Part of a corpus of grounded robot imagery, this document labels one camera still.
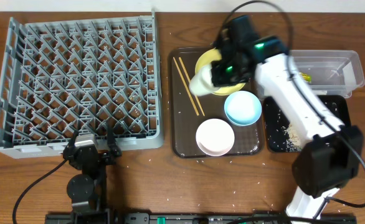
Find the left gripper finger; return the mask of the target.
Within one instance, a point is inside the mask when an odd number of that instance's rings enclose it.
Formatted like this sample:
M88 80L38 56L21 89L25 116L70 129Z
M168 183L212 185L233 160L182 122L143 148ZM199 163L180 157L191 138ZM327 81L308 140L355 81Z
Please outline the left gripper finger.
M77 136L78 136L78 131L76 130L73 132L73 135L67 144L67 147L66 147L67 149L73 149L75 147L75 140L76 140Z
M112 156L114 157L121 156L121 149L118 147L115 141L115 137L113 135L113 128L110 123L107 124L107 146Z

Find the white green cup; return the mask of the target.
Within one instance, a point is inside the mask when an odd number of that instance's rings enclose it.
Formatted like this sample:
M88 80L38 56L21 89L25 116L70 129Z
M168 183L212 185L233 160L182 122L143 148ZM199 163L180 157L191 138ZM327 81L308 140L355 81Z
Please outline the white green cup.
M193 95L204 96L219 90L212 82L212 65L203 66L191 79L189 90Z

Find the light blue bowl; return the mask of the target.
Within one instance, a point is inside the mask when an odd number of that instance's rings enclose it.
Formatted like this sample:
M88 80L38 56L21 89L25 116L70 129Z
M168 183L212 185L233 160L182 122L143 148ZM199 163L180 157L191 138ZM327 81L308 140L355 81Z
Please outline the light blue bowl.
M232 124L250 126L260 119L262 105L253 93L237 91L225 99L224 113Z

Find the yellow green wrapper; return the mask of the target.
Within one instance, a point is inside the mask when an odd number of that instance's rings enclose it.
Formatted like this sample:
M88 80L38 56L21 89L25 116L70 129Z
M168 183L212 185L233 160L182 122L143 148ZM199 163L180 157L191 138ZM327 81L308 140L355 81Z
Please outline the yellow green wrapper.
M306 74L306 73L302 73L302 72L300 72L300 76L302 77L302 79L303 79L305 82L307 82L307 83L309 83L309 84L311 84L311 83L312 83L312 77L311 77L310 75L308 75L308 74Z

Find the pink white bowl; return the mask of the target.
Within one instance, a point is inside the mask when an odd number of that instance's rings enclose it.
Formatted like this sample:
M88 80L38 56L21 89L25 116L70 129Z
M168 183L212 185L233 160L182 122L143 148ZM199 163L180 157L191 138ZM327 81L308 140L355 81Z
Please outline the pink white bowl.
M221 119L208 119L201 123L196 131L198 148L208 156L223 156L235 143L232 127Z

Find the white paper napkin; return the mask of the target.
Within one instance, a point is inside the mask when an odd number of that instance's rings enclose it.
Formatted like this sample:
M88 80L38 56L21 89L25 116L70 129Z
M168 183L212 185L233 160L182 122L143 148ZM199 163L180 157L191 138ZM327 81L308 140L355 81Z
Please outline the white paper napkin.
M347 65L343 67L343 77L344 77L344 85L347 88L356 87L356 77L354 74L353 65L349 62Z

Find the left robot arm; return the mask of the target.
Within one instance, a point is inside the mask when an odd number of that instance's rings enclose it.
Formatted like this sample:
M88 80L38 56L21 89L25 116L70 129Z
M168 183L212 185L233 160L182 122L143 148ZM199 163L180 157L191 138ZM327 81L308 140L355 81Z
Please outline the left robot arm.
M67 184L72 203L72 223L118 223L118 214L107 204L107 166L122 155L111 126L106 142L99 145L94 134L73 133L62 157L81 173Z

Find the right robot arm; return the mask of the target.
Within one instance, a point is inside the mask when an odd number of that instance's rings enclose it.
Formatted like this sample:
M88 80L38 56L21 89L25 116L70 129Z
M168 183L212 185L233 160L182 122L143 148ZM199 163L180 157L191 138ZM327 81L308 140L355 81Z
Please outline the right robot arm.
M261 38L247 16L228 17L213 46L221 60L212 63L212 84L229 86L250 78L267 90L298 132L301 152L292 165L298 186L286 209L291 221L319 219L322 210L358 174L364 137L347 126L312 92L291 56L293 26L288 17L289 41Z

